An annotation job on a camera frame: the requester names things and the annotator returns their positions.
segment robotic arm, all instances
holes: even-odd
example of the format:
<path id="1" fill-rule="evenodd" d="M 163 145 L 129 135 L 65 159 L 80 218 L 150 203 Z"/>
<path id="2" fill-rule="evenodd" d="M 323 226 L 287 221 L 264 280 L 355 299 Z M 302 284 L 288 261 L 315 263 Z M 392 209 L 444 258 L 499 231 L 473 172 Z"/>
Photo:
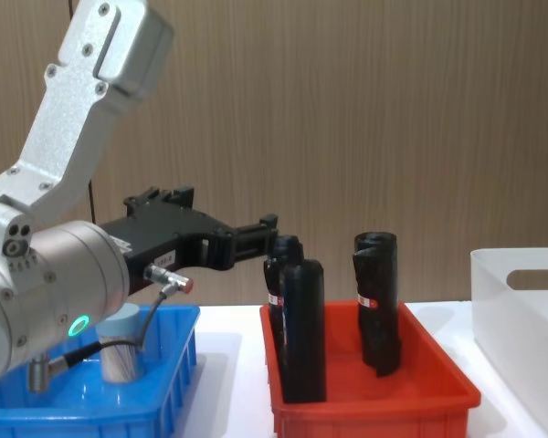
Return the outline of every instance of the robotic arm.
<path id="1" fill-rule="evenodd" d="M 22 154 L 0 174 L 0 376 L 115 313 L 155 279 L 151 268 L 225 270 L 271 248 L 276 216 L 231 228 L 193 210 L 191 188 L 131 197 L 127 217 L 102 227 L 34 232 L 85 193 L 116 119 L 153 90 L 172 36 L 144 0 L 82 0 L 59 64 L 47 66 Z"/>

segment box handle hole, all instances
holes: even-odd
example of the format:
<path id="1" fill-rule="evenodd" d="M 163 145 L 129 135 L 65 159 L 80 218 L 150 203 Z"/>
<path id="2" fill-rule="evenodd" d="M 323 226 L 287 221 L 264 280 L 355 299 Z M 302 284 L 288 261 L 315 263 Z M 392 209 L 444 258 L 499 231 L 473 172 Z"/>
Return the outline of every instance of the box handle hole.
<path id="1" fill-rule="evenodd" d="M 513 290 L 548 290 L 548 269 L 519 269 L 506 281 Z"/>

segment sticker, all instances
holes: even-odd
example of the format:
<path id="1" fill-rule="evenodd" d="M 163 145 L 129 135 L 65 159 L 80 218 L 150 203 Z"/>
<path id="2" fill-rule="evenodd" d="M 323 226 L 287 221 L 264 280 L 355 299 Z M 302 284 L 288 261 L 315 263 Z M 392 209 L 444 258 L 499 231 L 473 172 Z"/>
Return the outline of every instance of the sticker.
<path id="1" fill-rule="evenodd" d="M 170 265 L 174 265 L 176 262 L 176 252 L 173 250 L 170 253 L 166 253 L 165 255 L 161 255 L 160 257 L 157 257 L 154 259 L 154 264 L 159 267 L 167 267 Z"/>
<path id="2" fill-rule="evenodd" d="M 375 301 L 374 299 L 362 297 L 359 294 L 357 294 L 357 302 L 365 308 L 378 308 L 377 301 Z"/>
<path id="3" fill-rule="evenodd" d="M 284 306 L 284 298 L 283 297 L 277 297 L 272 294 L 268 294 L 268 302 L 272 306 Z"/>
<path id="4" fill-rule="evenodd" d="M 131 252 L 132 244 L 130 242 L 126 242 L 125 240 L 121 240 L 118 237 L 114 237 L 113 235 L 111 235 L 110 237 L 111 237 L 111 240 L 113 240 L 113 243 L 116 244 L 116 246 L 118 246 L 118 248 L 120 249 L 120 252 L 122 254 L 126 254 L 126 253 Z"/>

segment blue plastic bin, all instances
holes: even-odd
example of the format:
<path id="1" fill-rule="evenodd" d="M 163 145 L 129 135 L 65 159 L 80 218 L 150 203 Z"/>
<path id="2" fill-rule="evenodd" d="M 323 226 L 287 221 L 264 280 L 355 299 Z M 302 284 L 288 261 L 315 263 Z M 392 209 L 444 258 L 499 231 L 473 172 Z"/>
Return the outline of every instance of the blue plastic bin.
<path id="1" fill-rule="evenodd" d="M 193 306 L 158 309 L 146 336 L 145 374 L 133 383 L 102 381 L 99 354 L 38 395 L 27 390 L 26 367 L 12 370 L 0 379 L 0 438 L 170 438 L 196 365 L 198 316 Z M 90 328 L 51 357 L 94 340 Z"/>

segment white plastic storage box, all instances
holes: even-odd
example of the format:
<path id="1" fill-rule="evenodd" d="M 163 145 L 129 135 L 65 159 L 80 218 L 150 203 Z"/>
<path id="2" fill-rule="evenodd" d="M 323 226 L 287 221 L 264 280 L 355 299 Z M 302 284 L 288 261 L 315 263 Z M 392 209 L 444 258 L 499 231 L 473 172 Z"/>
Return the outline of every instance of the white plastic storage box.
<path id="1" fill-rule="evenodd" d="M 548 270 L 548 248 L 471 253 L 475 340 L 548 430 L 548 290 L 512 289 L 507 278 L 518 270 Z"/>

